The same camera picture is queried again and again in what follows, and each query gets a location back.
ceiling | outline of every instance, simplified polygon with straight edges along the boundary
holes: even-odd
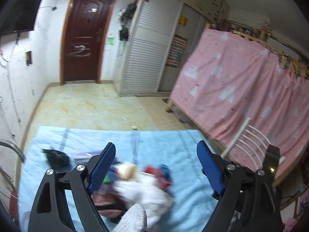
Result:
[[[269,18],[271,29],[309,51],[309,24],[293,0],[226,0],[231,8]]]

blue gripper pad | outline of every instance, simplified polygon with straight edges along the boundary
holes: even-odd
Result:
[[[222,194],[225,189],[222,183],[222,171],[213,159],[213,156],[219,155],[213,154],[204,141],[197,144],[196,152],[211,188],[218,194]]]
[[[89,185],[87,189],[90,192],[90,194],[93,194],[95,191],[99,190],[99,188],[101,187],[102,182],[105,179],[105,176],[110,166],[112,165],[113,160],[115,159],[116,147],[113,143],[109,142],[107,146],[104,148],[104,150],[102,151],[102,153],[100,155],[95,155],[95,156],[101,156],[101,159],[99,159],[99,161],[94,166],[94,168],[92,169],[89,175],[89,181],[88,181]]]

metal screw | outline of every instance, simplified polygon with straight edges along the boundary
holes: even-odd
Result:
[[[53,174],[54,173],[54,170],[52,170],[52,169],[48,169],[47,171],[46,171],[46,174],[47,175],[51,175],[51,174]]]
[[[77,171],[83,171],[85,169],[85,166],[84,165],[78,165],[76,167]]]
[[[258,170],[258,171],[257,171],[257,174],[258,174],[259,176],[264,176],[264,175],[265,175],[265,172],[264,172],[263,170]]]
[[[235,167],[233,164],[227,165],[227,169],[230,170],[230,171],[235,170],[235,168],[236,168],[236,167]]]

marble tile floor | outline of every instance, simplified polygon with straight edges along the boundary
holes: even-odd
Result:
[[[92,130],[185,130],[175,113],[165,112],[167,97],[119,97],[112,84],[50,87],[33,118],[24,153],[40,126]]]

white metal chair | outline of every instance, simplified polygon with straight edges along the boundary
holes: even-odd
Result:
[[[250,122],[250,118],[246,118],[245,121],[243,122],[243,124],[241,125],[240,129],[237,131],[236,135],[232,139],[232,141],[228,144],[227,148],[223,151],[223,153],[220,156],[222,157],[222,159],[224,159],[234,147],[237,147],[252,160],[256,170],[258,170],[258,169],[263,167],[263,160],[264,160],[264,157],[265,157],[265,151],[267,150],[267,148],[270,144],[270,141],[262,132],[260,132],[255,127],[250,125],[249,122]],[[255,135],[253,133],[253,131],[255,131],[257,134],[259,134],[262,137],[262,139],[260,137],[258,137],[257,135]],[[251,135],[256,141],[254,141],[251,138],[249,138],[248,136],[246,136],[246,134]],[[243,149],[237,143],[243,144],[250,151],[252,151],[253,154],[257,157],[258,164],[253,159],[252,155],[250,153],[248,153],[245,149]],[[253,145],[257,147],[258,151],[262,155],[262,158],[260,158],[260,156],[257,154],[257,152],[252,148]],[[285,161],[285,157],[282,156],[279,160],[279,165],[282,164],[284,161]]]

